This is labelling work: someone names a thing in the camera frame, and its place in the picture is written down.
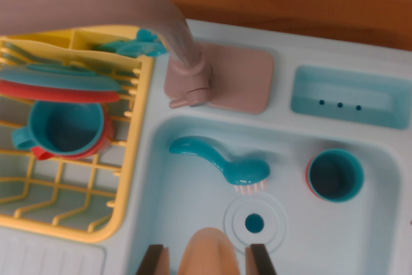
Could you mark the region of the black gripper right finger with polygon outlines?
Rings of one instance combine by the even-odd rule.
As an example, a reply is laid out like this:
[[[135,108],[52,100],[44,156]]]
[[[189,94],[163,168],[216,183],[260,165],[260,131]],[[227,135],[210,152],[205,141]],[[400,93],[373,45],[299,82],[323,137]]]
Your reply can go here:
[[[245,248],[246,275],[276,275],[277,272],[264,244],[251,244]]]

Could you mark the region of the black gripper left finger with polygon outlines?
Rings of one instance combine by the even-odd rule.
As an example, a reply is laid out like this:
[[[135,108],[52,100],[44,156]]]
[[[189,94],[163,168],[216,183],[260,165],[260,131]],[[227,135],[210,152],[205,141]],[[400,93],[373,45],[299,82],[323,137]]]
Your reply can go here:
[[[150,245],[136,275],[170,275],[169,248],[162,244]]]

